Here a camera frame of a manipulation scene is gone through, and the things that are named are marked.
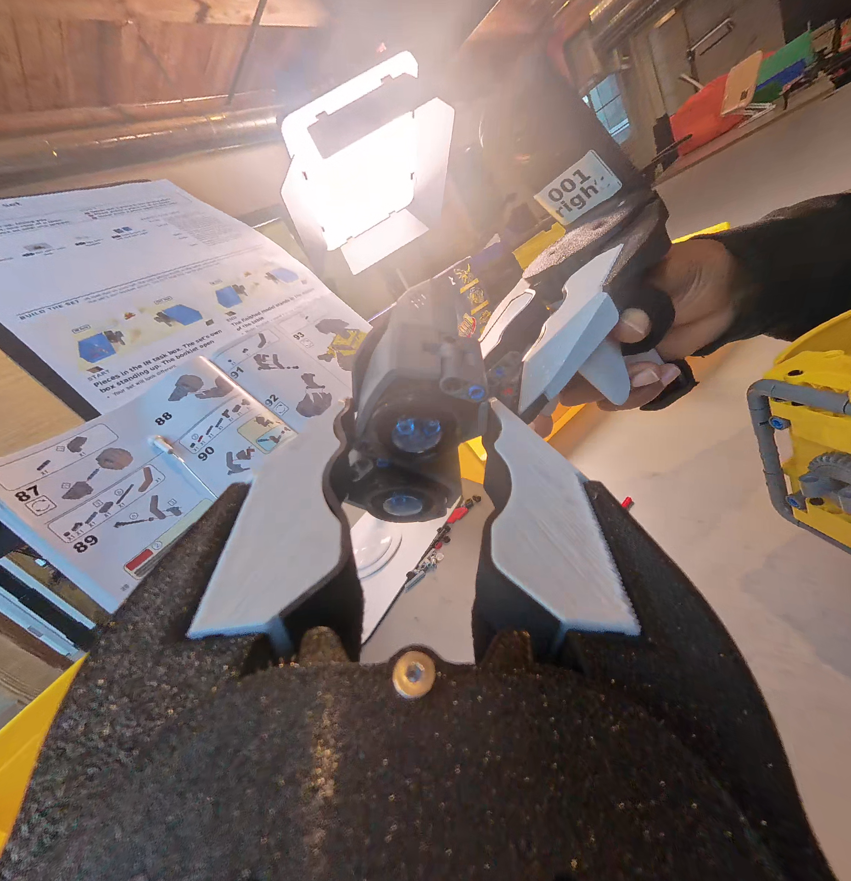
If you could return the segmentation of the person's right forearm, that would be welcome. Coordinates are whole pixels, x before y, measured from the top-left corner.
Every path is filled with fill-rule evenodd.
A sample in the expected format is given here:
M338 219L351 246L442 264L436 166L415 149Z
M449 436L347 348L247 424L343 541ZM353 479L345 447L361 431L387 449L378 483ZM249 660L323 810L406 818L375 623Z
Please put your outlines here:
M793 342L851 310L851 192L822 195L708 236L737 268L733 319L696 350L756 336Z

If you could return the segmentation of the grey Lego engine assembly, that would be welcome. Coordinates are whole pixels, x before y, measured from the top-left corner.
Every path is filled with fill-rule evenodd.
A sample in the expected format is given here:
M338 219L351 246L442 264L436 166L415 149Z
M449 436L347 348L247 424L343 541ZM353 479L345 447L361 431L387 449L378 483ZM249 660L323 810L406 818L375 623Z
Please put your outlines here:
M459 332L463 300L446 274L417 284L358 347L330 476L338 499L377 520L435 520L462 493L459 446L490 410L480 345Z

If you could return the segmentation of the blue toy kit box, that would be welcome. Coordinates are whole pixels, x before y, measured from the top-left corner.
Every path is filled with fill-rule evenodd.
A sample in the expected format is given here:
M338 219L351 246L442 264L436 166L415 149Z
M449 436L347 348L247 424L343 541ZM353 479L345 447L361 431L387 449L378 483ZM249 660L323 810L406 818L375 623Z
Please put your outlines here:
M457 332L462 338L479 339L493 316L520 279L520 267L508 254L470 256L448 270L452 282Z

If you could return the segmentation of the instruction booklet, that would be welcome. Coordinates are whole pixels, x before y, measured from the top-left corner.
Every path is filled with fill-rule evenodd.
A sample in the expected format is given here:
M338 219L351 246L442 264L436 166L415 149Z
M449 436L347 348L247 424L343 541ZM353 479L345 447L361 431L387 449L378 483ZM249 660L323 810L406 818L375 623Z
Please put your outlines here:
M352 393L367 329L304 311L0 459L0 521L115 611L230 486L249 484Z

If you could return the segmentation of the grey table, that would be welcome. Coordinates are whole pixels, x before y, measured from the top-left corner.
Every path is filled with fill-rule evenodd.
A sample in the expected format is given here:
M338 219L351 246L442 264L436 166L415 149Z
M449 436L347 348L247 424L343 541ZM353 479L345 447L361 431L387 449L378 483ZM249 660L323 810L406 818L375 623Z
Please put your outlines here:
M673 239L851 190L851 83L817 89L739 135L727 133L678 160L655 186Z

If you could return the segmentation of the red bin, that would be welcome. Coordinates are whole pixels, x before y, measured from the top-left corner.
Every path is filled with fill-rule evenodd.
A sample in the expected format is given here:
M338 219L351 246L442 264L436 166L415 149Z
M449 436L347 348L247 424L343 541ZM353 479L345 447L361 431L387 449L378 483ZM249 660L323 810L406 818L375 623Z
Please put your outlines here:
M679 157L719 138L740 125L742 116L722 116L728 73L708 82L687 99L670 117L673 141L683 141L677 147Z

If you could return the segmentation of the printed task sheet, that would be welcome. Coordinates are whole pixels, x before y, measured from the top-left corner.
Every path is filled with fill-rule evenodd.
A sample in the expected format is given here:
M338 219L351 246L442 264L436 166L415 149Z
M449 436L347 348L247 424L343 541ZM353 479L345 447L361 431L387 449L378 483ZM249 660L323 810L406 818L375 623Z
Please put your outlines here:
M299 428L352 396L369 329L172 182L0 199L0 350L84 421L202 357Z

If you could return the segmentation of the person's right hand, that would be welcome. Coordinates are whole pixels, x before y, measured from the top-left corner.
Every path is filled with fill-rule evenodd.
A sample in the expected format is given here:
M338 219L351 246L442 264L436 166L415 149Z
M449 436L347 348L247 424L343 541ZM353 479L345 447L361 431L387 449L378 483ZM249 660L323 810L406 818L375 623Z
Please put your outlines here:
M681 376L678 361L720 345L737 309L739 267L723 244L713 238L693 238L673 244L651 270L649 283L665 292L674 307L674 323L660 340L658 365L642 359L627 365L631 390L627 400L612 404L581 375L560 393L564 406L595 402L606 411L624 411L651 403Z

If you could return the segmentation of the yellow toy robot body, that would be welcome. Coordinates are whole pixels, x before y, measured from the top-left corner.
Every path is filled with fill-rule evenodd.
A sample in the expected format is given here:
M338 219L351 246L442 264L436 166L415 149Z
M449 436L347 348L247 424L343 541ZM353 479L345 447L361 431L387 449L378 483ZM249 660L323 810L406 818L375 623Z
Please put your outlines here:
M851 555L851 309L789 344L747 404L774 510Z

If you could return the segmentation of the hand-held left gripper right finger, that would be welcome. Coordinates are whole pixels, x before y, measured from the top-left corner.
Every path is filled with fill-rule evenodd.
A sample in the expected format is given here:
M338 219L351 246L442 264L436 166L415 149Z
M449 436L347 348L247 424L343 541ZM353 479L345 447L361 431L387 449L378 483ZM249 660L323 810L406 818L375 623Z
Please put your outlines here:
M585 477L503 403L490 408L484 488L493 512L476 573L476 619L491 632L530 637L638 636Z

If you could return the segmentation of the grey desk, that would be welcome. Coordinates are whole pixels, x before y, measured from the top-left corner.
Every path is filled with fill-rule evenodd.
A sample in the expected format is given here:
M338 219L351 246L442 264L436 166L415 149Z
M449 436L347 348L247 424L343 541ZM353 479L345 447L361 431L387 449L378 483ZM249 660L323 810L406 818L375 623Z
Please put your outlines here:
M588 406L551 444L619 500L684 570L741 649L813 830L851 879L851 556L772 507L746 391L783 341L694 361L698 388L660 413Z

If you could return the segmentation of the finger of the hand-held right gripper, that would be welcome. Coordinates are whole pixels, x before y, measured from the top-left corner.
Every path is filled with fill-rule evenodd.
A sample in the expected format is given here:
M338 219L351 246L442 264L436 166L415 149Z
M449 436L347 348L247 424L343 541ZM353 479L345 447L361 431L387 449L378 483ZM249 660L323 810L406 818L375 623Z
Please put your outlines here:
M535 297L527 279L520 279L515 287L493 311L480 337L480 345L498 345L504 332L525 312Z
M564 283L560 308L522 359L519 413L540 412L542 399L557 398L576 374L612 404L626 402L626 361L610 338L619 313L604 290L621 251L621 245L608 249Z

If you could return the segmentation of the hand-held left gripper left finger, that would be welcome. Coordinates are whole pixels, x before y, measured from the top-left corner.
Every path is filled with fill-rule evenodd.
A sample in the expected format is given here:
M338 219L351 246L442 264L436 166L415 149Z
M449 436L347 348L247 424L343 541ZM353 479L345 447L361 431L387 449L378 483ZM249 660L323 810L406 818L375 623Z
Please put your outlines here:
M362 647L363 589L332 479L344 466L350 402L332 405L275 453L248 488L188 637L264 635L277 655L326 627L345 654Z

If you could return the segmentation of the pile of grey toy pieces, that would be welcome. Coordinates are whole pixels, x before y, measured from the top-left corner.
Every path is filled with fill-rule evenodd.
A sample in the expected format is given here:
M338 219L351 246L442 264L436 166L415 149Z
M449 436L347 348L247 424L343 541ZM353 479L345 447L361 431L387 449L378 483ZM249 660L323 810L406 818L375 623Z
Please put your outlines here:
M443 526L437 531L435 537L431 541L431 544L427 547L424 554L420 557L420 560L418 561L416 566L407 572L402 587L403 591L407 591L417 585L428 572L430 572L442 561L442 548L444 545L449 543L450 532L451 527L447 525Z

